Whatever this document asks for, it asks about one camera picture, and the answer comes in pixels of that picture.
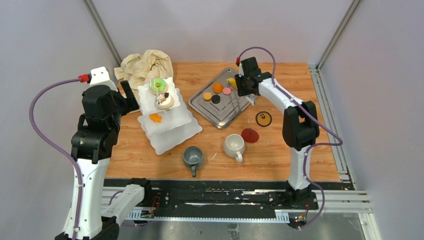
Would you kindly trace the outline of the black round cookie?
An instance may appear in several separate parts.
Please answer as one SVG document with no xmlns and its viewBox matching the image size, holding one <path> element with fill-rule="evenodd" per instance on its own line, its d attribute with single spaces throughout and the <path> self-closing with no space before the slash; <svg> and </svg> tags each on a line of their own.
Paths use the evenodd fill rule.
<svg viewBox="0 0 424 240">
<path fill-rule="evenodd" d="M 220 97 L 218 94 L 214 94 L 214 95 L 212 96 L 211 102 L 212 102 L 213 104 L 219 104 L 219 103 L 220 103 L 220 101 L 221 101 L 221 97 Z"/>
</svg>

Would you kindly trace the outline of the metal tongs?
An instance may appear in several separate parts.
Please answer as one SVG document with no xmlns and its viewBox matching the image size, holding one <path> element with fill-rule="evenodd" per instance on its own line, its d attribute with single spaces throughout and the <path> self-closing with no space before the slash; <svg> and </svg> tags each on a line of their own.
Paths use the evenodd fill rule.
<svg viewBox="0 0 424 240">
<path fill-rule="evenodd" d="M 232 90 L 231 94 L 229 95 L 230 101 L 233 103 L 234 107 L 237 107 L 241 112 L 243 112 L 249 106 L 255 106 L 257 104 L 256 97 L 253 94 L 239 97 L 237 94 L 237 89 L 232 87 L 229 88 Z"/>
</svg>

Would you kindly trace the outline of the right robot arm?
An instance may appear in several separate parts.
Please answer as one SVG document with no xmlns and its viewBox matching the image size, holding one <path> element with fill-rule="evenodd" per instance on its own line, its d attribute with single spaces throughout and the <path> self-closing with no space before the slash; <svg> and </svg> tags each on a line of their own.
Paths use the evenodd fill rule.
<svg viewBox="0 0 424 240">
<path fill-rule="evenodd" d="M 316 105 L 302 101 L 282 87 L 269 72 L 262 72 L 255 57 L 236 59 L 239 73 L 235 75 L 238 96 L 257 95 L 268 99 L 283 115 L 282 137 L 290 150 L 288 187 L 283 192 L 270 193 L 272 209 L 316 210 L 318 203 L 309 177 L 308 147 L 320 135 Z"/>
</svg>

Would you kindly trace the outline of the right aluminium frame post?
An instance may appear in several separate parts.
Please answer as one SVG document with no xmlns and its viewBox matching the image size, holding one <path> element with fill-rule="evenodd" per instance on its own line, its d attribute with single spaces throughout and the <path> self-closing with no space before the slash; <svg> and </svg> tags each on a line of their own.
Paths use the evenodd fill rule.
<svg viewBox="0 0 424 240">
<path fill-rule="evenodd" d="M 317 71 L 320 71 L 324 65 L 326 64 L 327 60 L 329 59 L 333 49 L 336 47 L 338 41 L 342 37 L 345 29 L 351 22 L 352 18 L 356 14 L 358 8 L 362 4 L 362 0 L 352 0 L 348 9 L 346 10 L 342 20 L 338 24 L 334 34 L 332 35 L 327 47 L 325 48 L 321 58 L 319 59 L 318 64 L 316 65 Z"/>
</svg>

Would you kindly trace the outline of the yellow cake cube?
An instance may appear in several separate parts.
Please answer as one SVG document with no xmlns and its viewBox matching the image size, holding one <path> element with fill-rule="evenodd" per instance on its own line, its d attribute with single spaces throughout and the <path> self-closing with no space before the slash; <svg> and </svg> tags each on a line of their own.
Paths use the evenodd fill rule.
<svg viewBox="0 0 424 240">
<path fill-rule="evenodd" d="M 234 78 L 227 78 L 226 83 L 229 87 L 231 87 L 233 89 L 237 88 L 237 83 L 236 83 L 236 80 Z"/>
</svg>

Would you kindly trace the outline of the red round coaster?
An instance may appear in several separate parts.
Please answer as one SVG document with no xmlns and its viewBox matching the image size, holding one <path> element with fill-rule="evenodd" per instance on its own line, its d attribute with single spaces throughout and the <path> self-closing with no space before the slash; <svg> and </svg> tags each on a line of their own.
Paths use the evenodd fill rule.
<svg viewBox="0 0 424 240">
<path fill-rule="evenodd" d="M 245 128 L 241 132 L 241 137 L 247 143 L 256 143 L 259 140 L 259 134 L 252 128 Z"/>
</svg>

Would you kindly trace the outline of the grey ceramic mug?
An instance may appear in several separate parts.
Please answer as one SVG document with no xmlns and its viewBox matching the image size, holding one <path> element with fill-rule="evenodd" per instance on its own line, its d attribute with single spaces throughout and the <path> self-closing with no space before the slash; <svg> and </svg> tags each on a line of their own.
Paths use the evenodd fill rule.
<svg viewBox="0 0 424 240">
<path fill-rule="evenodd" d="M 190 169 L 191 176 L 196 178 L 197 170 L 202 168 L 205 164 L 205 156 L 199 147 L 190 146 L 184 151 L 182 161 L 184 166 Z"/>
</svg>

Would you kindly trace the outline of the white three-tier dessert stand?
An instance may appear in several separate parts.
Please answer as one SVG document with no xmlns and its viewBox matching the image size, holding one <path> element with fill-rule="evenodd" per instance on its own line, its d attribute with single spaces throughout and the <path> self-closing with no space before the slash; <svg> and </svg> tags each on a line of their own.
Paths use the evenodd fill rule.
<svg viewBox="0 0 424 240">
<path fill-rule="evenodd" d="M 168 77 L 164 80 L 168 84 L 166 92 L 169 92 L 174 99 L 174 105 L 166 110 L 155 107 L 157 95 L 149 90 L 151 80 L 137 87 L 141 111 L 141 116 L 137 120 L 157 155 L 164 154 L 203 130 L 184 103 L 180 89 L 175 86 L 173 78 Z M 162 116 L 161 123 L 150 119 L 149 115 L 155 113 Z"/>
</svg>

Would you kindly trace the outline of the green frosted donut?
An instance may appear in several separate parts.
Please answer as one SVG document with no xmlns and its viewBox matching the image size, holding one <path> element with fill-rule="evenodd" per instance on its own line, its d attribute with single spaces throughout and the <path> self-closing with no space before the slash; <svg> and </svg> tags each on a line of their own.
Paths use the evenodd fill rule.
<svg viewBox="0 0 424 240">
<path fill-rule="evenodd" d="M 154 95 L 165 93 L 168 90 L 168 84 L 163 78 L 151 78 L 149 91 Z"/>
</svg>

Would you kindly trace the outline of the pink macaron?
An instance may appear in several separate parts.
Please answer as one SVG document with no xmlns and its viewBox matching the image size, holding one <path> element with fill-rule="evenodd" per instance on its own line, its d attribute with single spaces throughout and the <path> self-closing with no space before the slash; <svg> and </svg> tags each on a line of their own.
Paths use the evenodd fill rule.
<svg viewBox="0 0 424 240">
<path fill-rule="evenodd" d="M 229 88 L 229 87 L 224 87 L 223 90 L 222 90 L 222 93 L 226 96 L 230 95 L 231 92 L 232 92 L 232 89 Z"/>
</svg>

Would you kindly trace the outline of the aluminium frame post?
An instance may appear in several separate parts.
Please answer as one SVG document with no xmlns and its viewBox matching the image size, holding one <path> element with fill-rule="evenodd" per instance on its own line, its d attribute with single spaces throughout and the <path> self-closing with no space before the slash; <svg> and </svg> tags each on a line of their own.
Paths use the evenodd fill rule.
<svg viewBox="0 0 424 240">
<path fill-rule="evenodd" d="M 104 25 L 102 18 L 100 16 L 94 2 L 92 0 L 82 0 L 82 2 L 84 3 L 88 14 L 92 18 L 92 21 L 93 21 L 94 25 L 96 26 L 101 38 L 103 39 L 103 41 L 104 41 L 109 53 L 111 54 L 115 64 L 117 66 L 120 66 L 121 62 L 122 62 L 122 58 L 121 58 L 115 44 L 113 43 L 113 40 L 110 37 L 108 30 L 107 30 L 106 26 Z"/>
<path fill-rule="evenodd" d="M 362 4 L 362 0 L 352 0 L 348 9 L 346 10 L 342 20 L 338 24 L 334 34 L 332 35 L 327 47 L 325 48 L 321 58 L 319 59 L 318 64 L 316 65 L 317 71 L 320 71 L 324 65 L 326 64 L 327 60 L 329 59 L 333 49 L 336 47 L 338 41 L 342 37 L 345 29 L 351 22 L 352 18 L 356 14 L 358 8 Z"/>
</svg>

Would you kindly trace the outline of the beige crumpled cloth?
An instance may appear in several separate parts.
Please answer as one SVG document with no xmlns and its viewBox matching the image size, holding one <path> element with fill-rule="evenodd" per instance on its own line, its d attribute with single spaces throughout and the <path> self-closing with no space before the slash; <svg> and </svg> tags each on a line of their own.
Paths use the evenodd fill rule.
<svg viewBox="0 0 424 240">
<path fill-rule="evenodd" d="M 136 97 L 138 87 L 143 86 L 151 77 L 167 79 L 174 76 L 171 58 L 161 50 L 149 49 L 143 54 L 133 53 L 125 57 L 120 66 L 114 69 L 117 80 L 128 81 Z"/>
</svg>

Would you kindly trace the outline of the orange fish pastry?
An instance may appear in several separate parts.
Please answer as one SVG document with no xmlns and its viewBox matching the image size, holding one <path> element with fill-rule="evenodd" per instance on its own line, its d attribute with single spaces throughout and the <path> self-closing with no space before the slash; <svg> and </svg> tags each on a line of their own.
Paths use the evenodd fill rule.
<svg viewBox="0 0 424 240">
<path fill-rule="evenodd" d="M 162 122 L 162 116 L 160 116 L 158 113 L 152 113 L 149 115 L 149 118 L 154 122 L 154 123 L 161 123 Z"/>
</svg>

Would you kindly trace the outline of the orange round cake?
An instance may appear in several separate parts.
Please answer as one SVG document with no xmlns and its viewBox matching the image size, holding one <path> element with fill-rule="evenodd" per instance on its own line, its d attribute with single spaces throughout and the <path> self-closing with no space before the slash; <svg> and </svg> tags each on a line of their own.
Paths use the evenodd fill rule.
<svg viewBox="0 0 424 240">
<path fill-rule="evenodd" d="M 222 93 L 222 92 L 223 92 L 223 90 L 224 90 L 224 86 L 223 86 L 221 83 L 219 83 L 219 82 L 216 82 L 216 83 L 212 86 L 212 91 L 213 91 L 215 94 L 220 94 L 220 93 Z"/>
</svg>

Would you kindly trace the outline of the white chocolate donut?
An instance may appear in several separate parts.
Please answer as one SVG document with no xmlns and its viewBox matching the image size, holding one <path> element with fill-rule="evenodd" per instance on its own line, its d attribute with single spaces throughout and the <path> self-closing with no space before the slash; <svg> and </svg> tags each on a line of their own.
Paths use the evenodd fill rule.
<svg viewBox="0 0 424 240">
<path fill-rule="evenodd" d="M 174 98 L 169 92 L 160 93 L 155 97 L 154 105 L 159 110 L 167 110 L 174 105 Z"/>
</svg>

